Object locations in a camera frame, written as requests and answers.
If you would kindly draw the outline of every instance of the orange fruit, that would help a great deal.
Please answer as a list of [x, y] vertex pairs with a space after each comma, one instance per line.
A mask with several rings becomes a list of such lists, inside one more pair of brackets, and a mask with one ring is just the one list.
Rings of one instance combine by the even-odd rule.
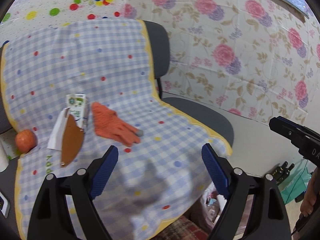
[[37, 137], [32, 131], [23, 130], [16, 135], [15, 142], [20, 152], [28, 153], [37, 146]]

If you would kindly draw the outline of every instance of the milk carton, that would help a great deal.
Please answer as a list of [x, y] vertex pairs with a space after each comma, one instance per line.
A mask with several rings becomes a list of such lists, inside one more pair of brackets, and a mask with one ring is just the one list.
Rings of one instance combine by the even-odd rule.
[[66, 95], [66, 107], [70, 108], [69, 112], [75, 118], [77, 126], [86, 132], [89, 115], [89, 103], [85, 94]]

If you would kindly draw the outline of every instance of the chair seat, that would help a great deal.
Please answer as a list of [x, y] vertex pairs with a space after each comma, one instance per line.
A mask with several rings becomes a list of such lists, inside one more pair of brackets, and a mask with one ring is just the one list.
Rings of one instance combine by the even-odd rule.
[[222, 114], [219, 114], [206, 106], [183, 98], [162, 98], [162, 101], [174, 106], [216, 131], [223, 136], [232, 147], [234, 140], [233, 128], [228, 119]]

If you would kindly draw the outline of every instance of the red plaid cloth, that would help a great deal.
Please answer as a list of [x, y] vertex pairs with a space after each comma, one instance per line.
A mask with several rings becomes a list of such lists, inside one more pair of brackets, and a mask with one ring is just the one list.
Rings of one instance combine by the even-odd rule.
[[193, 222], [180, 217], [151, 240], [207, 240], [208, 235]]

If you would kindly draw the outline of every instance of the white wall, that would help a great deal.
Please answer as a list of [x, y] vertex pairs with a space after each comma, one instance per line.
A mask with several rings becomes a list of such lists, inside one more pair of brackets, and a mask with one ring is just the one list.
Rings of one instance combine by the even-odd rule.
[[[164, 93], [163, 97], [179, 96]], [[263, 176], [278, 163], [282, 164], [287, 161], [290, 165], [301, 160], [302, 156], [298, 153], [298, 149], [288, 139], [271, 131], [267, 125], [231, 114], [215, 106], [200, 104], [222, 114], [233, 126], [235, 139], [232, 147], [233, 155], [229, 159], [233, 167], [239, 167], [246, 172]], [[312, 111], [310, 111], [304, 125], [320, 132], [320, 90], [316, 92], [310, 104]], [[308, 167], [310, 170], [314, 169], [312, 164]]]

